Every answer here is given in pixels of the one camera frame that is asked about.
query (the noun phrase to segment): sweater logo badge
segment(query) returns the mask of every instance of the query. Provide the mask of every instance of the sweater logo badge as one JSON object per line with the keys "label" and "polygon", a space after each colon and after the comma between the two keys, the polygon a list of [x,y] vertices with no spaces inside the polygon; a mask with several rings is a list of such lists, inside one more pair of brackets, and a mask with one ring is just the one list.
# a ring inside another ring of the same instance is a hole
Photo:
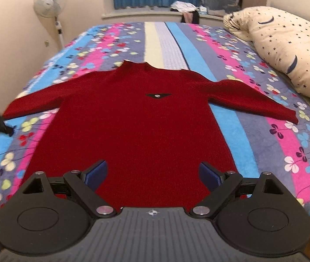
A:
{"label": "sweater logo badge", "polygon": [[158,99],[164,98],[164,97],[170,96],[170,95],[171,95],[171,93],[155,93],[155,94],[148,93],[147,94],[147,96],[150,96],[152,98],[158,98]]}

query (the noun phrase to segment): black triangular patch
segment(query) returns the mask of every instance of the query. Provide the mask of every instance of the black triangular patch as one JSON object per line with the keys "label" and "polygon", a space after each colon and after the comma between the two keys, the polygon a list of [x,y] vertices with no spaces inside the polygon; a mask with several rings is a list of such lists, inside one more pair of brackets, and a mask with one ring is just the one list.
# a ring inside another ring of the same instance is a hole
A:
{"label": "black triangular patch", "polygon": [[171,93],[148,93],[147,96],[150,96],[152,98],[156,98],[156,99],[160,99],[160,98],[164,98],[166,96],[170,96]]}
{"label": "black triangular patch", "polygon": [[264,193],[269,194],[284,194],[283,191],[276,185],[276,183],[272,179],[267,179],[265,181]]}
{"label": "black triangular patch", "polygon": [[32,180],[30,185],[26,187],[23,194],[32,194],[32,193],[42,193],[43,192],[43,186],[40,178],[35,178]]}

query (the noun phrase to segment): standing fan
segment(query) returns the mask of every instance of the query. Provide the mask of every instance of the standing fan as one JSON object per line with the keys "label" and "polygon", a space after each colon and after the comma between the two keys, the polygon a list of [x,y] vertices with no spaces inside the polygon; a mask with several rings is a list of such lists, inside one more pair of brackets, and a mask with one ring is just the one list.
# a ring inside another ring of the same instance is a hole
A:
{"label": "standing fan", "polygon": [[66,0],[34,0],[34,10],[36,14],[44,18],[55,18],[55,28],[58,31],[62,48],[64,48],[64,39],[62,26],[58,21],[58,15],[63,11]]}

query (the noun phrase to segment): fan pole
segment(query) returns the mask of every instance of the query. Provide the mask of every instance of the fan pole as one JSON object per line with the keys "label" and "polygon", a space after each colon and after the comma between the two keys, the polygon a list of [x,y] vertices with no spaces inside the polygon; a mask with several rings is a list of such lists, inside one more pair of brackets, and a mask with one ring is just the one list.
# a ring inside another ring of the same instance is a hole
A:
{"label": "fan pole", "polygon": [[62,31],[62,25],[61,23],[58,21],[58,18],[55,17],[55,28],[58,31],[58,36],[59,36],[59,40],[60,40],[60,45],[62,47],[62,49],[64,49],[64,38],[63,38],[63,31]]}

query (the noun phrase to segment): windowsill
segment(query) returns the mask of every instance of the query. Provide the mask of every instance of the windowsill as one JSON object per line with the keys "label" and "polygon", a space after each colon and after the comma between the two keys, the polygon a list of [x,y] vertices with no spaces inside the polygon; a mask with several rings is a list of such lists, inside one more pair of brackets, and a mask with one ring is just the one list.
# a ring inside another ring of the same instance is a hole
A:
{"label": "windowsill", "polygon": [[[102,14],[102,19],[110,19],[110,18],[119,18],[119,17],[129,17],[129,16],[181,16],[180,12],[170,11],[169,7],[138,7],[138,8],[126,8],[114,10],[107,14]],[[211,15],[202,15],[200,14],[200,18],[203,19],[215,19],[218,21],[222,21],[222,17],[211,16]]]}

